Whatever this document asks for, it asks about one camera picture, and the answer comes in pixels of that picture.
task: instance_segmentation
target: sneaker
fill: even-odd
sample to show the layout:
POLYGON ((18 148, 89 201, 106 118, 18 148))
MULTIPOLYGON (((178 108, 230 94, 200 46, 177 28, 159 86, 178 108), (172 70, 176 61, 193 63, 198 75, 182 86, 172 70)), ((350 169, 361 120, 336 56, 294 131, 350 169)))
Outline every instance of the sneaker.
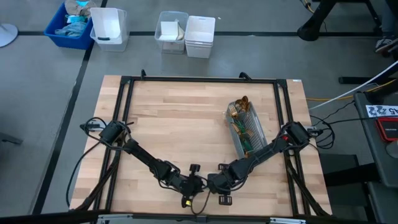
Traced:
POLYGON ((385 36, 377 41, 375 53, 384 52, 390 49, 394 44, 398 42, 398 38, 394 35, 385 36))

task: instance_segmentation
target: butcher block tabletop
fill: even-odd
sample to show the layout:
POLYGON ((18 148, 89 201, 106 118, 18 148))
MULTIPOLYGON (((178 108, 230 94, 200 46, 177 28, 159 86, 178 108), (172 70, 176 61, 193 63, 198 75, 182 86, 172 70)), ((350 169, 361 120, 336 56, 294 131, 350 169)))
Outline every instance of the butcher block tabletop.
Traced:
MULTIPOLYGON (((93 116, 112 120, 120 79, 121 76, 114 75, 104 77, 93 116)), ((287 84, 294 121, 310 126, 302 82, 287 80, 287 84)), ((120 119, 127 89, 126 86, 120 119)), ((132 137, 155 158, 170 161, 184 175, 189 175, 190 164, 200 164, 198 174, 207 177, 208 173, 219 172, 219 163, 228 164, 238 159, 225 111, 228 103, 245 95, 256 109, 267 142, 271 142, 280 129, 272 84, 135 81, 127 122, 135 122, 129 126, 132 137)), ((286 122, 281 88, 280 100, 286 122)), ((95 143, 94 139, 88 138, 85 150, 95 143)), ((105 146, 99 145, 82 160, 70 208, 79 206, 97 184, 104 151, 105 146)), ((317 150, 307 146, 300 155, 307 188, 322 208, 331 214, 317 150)), ((196 212, 202 208, 207 191, 195 197, 193 206, 196 212)), ((104 208, 108 185, 103 192, 100 208, 104 208)), ((297 186, 296 195, 299 211, 303 213, 297 186)), ((276 154, 257 166, 244 187, 232 192, 231 196, 233 204, 223 206, 218 204, 217 194, 210 194, 203 214, 292 216, 283 155, 276 154)), ((189 208, 181 207, 181 198, 177 192, 160 188, 147 166, 122 152, 112 212, 192 214, 189 208)))

